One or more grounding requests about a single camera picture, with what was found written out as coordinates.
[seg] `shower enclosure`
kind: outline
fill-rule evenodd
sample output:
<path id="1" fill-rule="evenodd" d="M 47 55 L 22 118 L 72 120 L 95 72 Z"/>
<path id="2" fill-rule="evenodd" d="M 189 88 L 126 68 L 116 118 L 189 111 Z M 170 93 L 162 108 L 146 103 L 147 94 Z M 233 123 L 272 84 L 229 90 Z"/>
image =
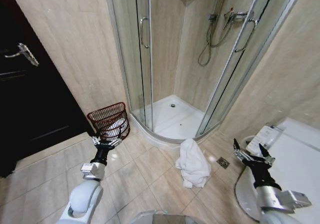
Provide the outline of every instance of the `shower enclosure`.
<path id="1" fill-rule="evenodd" d="M 223 120 L 295 0 L 108 0 L 133 117 L 179 143 Z"/>

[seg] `trash bin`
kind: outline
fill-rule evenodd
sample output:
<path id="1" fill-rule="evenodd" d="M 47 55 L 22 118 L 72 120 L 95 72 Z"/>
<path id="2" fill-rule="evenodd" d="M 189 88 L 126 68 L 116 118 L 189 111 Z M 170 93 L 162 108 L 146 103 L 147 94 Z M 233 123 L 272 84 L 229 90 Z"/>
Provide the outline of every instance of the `trash bin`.
<path id="1" fill-rule="evenodd" d="M 113 141 L 121 132 L 121 139 L 125 139 L 130 132 L 130 125 L 123 102 L 88 113 L 87 117 L 101 140 Z"/>

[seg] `white cloth on floor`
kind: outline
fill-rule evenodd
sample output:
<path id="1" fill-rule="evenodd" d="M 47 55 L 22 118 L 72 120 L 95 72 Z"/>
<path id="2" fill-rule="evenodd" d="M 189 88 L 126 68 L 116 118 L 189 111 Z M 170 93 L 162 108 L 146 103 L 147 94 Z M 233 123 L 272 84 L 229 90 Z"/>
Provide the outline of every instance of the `white cloth on floor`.
<path id="1" fill-rule="evenodd" d="M 203 188 L 211 172 L 211 166 L 193 139 L 186 139 L 180 145 L 180 157 L 175 167 L 181 169 L 183 186 Z"/>

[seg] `tiled floor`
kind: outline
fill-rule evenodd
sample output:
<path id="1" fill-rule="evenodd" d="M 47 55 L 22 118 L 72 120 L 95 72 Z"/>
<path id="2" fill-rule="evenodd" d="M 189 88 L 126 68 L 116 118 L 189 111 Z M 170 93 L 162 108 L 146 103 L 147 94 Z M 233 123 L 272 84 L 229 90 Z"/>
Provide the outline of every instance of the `tiled floor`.
<path id="1" fill-rule="evenodd" d="M 108 155 L 103 197 L 92 223 L 128 224 L 148 210 L 195 216 L 207 224 L 253 223 L 235 199 L 234 183 L 243 166 L 232 148 L 232 140 L 222 133 L 210 134 L 201 149 L 212 165 L 211 177 L 203 189 L 187 189 L 174 167 L 179 153 L 148 144 L 133 127 Z M 80 166 L 94 153 L 91 140 L 85 139 L 0 180 L 0 223 L 55 223 L 69 193 L 83 181 Z M 216 163 L 220 156 L 230 162 L 227 169 Z"/>

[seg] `door handle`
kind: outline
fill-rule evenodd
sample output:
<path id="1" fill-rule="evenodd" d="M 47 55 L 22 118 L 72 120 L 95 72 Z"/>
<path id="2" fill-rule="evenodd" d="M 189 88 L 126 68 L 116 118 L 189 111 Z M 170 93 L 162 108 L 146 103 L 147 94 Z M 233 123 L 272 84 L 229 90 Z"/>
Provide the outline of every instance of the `door handle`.
<path id="1" fill-rule="evenodd" d="M 144 24 L 144 21 L 145 20 L 147 20 L 148 19 L 148 17 L 143 17 L 142 19 L 140 19 L 140 43 L 145 47 L 145 48 L 149 48 L 149 46 L 148 45 L 145 45 L 145 43 L 144 43 L 144 26 L 143 26 L 143 24 Z"/>
<path id="2" fill-rule="evenodd" d="M 246 47 L 248 46 L 248 44 L 249 44 L 249 42 L 250 42 L 250 39 L 252 38 L 252 35 L 253 35 L 253 33 L 255 32 L 256 27 L 257 27 L 257 25 L 258 25 L 258 23 L 259 23 L 258 20 L 253 19 L 253 18 L 250 18 L 248 22 L 252 22 L 252 23 L 254 24 L 254 26 L 253 26 L 253 28 L 252 28 L 252 30 L 251 30 L 251 33 L 250 33 L 247 41 L 245 42 L 243 48 L 240 48 L 240 49 L 237 49 L 237 48 L 236 48 L 236 49 L 234 50 L 235 53 L 244 51 L 244 50 L 246 49 Z"/>
<path id="3" fill-rule="evenodd" d="M 34 66 L 39 65 L 39 62 L 37 61 L 37 59 L 34 57 L 34 55 L 31 53 L 31 51 L 28 49 L 28 47 L 25 44 L 19 43 L 18 48 L 20 50 L 18 53 L 15 53 L 12 55 L 5 55 L 5 57 L 6 58 L 14 58 L 14 57 L 17 57 L 17 56 L 23 54 L 30 61 L 30 63 L 32 65 L 34 65 Z"/>

